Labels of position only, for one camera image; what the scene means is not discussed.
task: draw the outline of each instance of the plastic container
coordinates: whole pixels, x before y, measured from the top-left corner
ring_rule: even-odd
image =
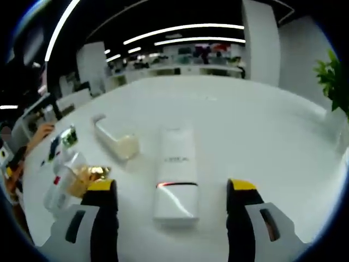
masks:
[[[68,206],[69,199],[71,198],[68,189],[78,179],[74,171],[81,169],[84,165],[86,165],[84,156],[80,152],[74,153],[55,173],[55,179],[52,181],[44,198],[45,208],[54,216],[57,216]]]

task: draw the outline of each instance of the ceiling light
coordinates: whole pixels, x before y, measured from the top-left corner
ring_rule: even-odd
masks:
[[[41,65],[39,63],[37,63],[37,62],[33,62],[33,67],[40,68]]]
[[[156,56],[160,56],[160,53],[150,53],[149,57],[156,57]]]
[[[119,57],[121,57],[121,55],[118,53],[117,55],[114,55],[114,56],[112,56],[112,57],[109,57],[106,61],[107,61],[107,63],[108,63],[108,62],[113,61],[114,59],[119,58]]]
[[[0,105],[0,109],[17,109],[18,105]]]
[[[165,29],[152,31],[150,33],[139,35],[138,37],[133,37],[133,38],[125,41],[123,44],[127,45],[129,43],[134,42],[134,41],[140,40],[140,39],[145,38],[145,37],[150,37],[150,36],[156,35],[156,34],[161,34],[161,33],[166,33],[166,32],[170,32],[170,31],[181,30],[181,29],[200,28],[200,27],[222,27],[222,28],[242,29],[242,30],[245,28],[244,26],[228,25],[225,23],[196,23],[193,25],[174,26],[174,27],[169,27],[169,28],[165,28]]]
[[[69,17],[69,15],[71,14],[71,12],[73,11],[73,9],[76,7],[76,5],[80,2],[80,0],[72,0],[70,2],[70,4],[68,5],[68,7],[66,8],[66,10],[64,11],[61,19],[59,20],[55,31],[52,34],[50,43],[49,43],[49,47],[47,48],[47,52],[46,52],[46,56],[45,56],[45,61],[48,62],[50,60],[50,56],[53,50],[53,46],[55,45],[55,42],[57,40],[57,37],[59,35],[59,32],[61,31],[64,23],[66,22],[67,18]]]
[[[141,50],[140,47],[136,47],[136,48],[133,48],[133,49],[127,51],[127,52],[128,52],[128,53],[133,53],[133,52],[137,52],[137,51],[140,51],[140,50]]]
[[[189,37],[189,38],[179,38],[179,39],[172,39],[172,40],[156,42],[156,43],[154,43],[154,45],[166,45],[166,44],[185,42],[185,41],[229,41],[229,42],[246,43],[246,40],[244,40],[244,39],[237,39],[237,38],[227,38],[227,37]]]

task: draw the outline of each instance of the white desk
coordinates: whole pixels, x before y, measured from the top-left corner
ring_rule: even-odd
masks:
[[[131,125],[141,155],[119,166],[96,141],[91,117],[105,113],[111,127]],[[53,217],[43,206],[51,167],[39,171],[50,139],[71,123],[76,148],[91,164],[112,167],[117,180],[120,261],[227,261],[226,181],[253,182],[309,242],[328,220],[342,189],[341,156],[324,128],[325,110],[299,96],[251,81],[219,76],[146,78],[118,88],[63,118],[27,157],[23,181],[28,226],[37,245]],[[164,231],[152,220],[159,127],[189,120],[196,133],[200,221],[193,230]]]

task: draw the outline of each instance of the human hand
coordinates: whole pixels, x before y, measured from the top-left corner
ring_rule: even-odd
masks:
[[[51,134],[54,129],[55,125],[53,123],[41,124],[27,145],[27,153],[34,149],[45,137]]]

